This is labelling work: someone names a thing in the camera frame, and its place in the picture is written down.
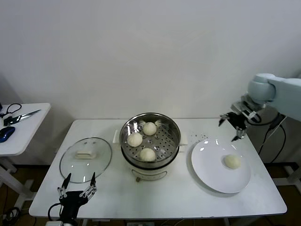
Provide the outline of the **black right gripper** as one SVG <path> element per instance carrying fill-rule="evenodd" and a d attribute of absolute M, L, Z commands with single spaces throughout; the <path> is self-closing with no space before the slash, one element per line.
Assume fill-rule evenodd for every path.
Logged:
<path fill-rule="evenodd" d="M 236 135 L 232 139 L 232 142 L 243 139 L 245 137 L 246 118 L 243 114 L 236 114 L 234 112 L 220 115 L 218 126 L 221 126 L 225 121 L 228 121 L 235 129 Z"/>

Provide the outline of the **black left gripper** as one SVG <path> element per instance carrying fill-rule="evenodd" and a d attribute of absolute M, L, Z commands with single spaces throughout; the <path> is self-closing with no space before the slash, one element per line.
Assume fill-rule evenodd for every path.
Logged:
<path fill-rule="evenodd" d="M 63 207 L 60 218 L 77 218 L 81 206 L 87 204 L 97 191 L 95 173 L 93 173 L 90 185 L 82 191 L 66 192 L 71 179 L 71 173 L 64 179 L 62 185 L 57 188 L 59 193 L 59 202 Z"/>

